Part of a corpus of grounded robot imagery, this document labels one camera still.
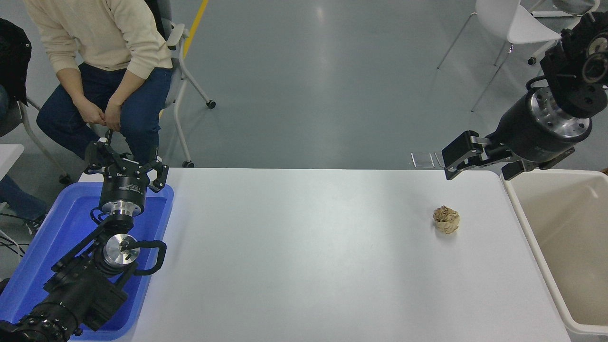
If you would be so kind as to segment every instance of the chair caster wheel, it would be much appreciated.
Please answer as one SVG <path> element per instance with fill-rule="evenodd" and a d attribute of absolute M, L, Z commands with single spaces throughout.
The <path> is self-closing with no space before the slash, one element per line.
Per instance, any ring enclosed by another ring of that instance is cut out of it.
<path fill-rule="evenodd" d="M 72 177 L 70 177 L 68 174 L 61 175 L 59 176 L 59 183 L 63 185 L 72 184 Z"/>

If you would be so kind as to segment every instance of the blue plastic tray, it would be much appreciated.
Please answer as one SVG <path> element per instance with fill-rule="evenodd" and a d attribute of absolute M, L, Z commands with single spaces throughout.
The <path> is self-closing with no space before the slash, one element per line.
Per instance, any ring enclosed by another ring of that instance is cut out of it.
<path fill-rule="evenodd" d="M 16 323 L 46 298 L 48 292 L 43 290 L 43 285 L 54 274 L 51 266 L 97 227 L 89 212 L 98 206 L 101 190 L 101 183 L 75 183 L 59 194 L 0 296 L 0 320 Z M 172 205 L 170 186 L 165 186 L 158 194 L 148 191 L 145 210 L 134 218 L 129 235 L 138 241 L 162 240 Z M 141 251 L 137 258 L 138 268 L 152 267 L 156 249 Z M 71 340 L 111 341 L 124 335 L 139 316 L 149 282 L 149 276 L 131 277 L 123 288 L 129 297 L 114 317 L 96 332 L 83 324 L 83 334 Z"/>

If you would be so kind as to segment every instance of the black jacket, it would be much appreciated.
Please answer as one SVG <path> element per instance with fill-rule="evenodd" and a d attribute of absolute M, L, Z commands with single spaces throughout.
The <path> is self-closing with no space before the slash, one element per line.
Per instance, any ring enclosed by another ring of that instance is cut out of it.
<path fill-rule="evenodd" d="M 8 20 L 0 18 L 0 84 L 10 97 L 26 102 L 27 65 L 32 45 L 26 33 Z"/>

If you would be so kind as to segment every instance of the person's hand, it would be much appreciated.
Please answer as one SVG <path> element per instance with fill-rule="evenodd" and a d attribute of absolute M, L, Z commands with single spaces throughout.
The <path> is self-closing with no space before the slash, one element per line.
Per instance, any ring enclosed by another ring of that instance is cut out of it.
<path fill-rule="evenodd" d="M 80 116 L 87 124 L 106 125 L 103 111 L 85 97 L 74 100 Z"/>
<path fill-rule="evenodd" d="M 110 99 L 105 113 L 106 125 L 116 132 L 120 132 L 120 107 L 120 103 Z"/>

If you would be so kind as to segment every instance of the crumpled paper ball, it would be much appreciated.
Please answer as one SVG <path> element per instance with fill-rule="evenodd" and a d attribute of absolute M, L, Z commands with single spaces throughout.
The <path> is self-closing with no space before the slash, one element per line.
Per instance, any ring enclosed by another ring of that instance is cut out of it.
<path fill-rule="evenodd" d="M 460 223 L 460 215 L 458 215 L 458 212 L 446 206 L 435 209 L 433 219 L 435 220 L 437 229 L 446 234 L 452 234 L 456 231 L 456 229 L 458 229 L 458 224 Z"/>

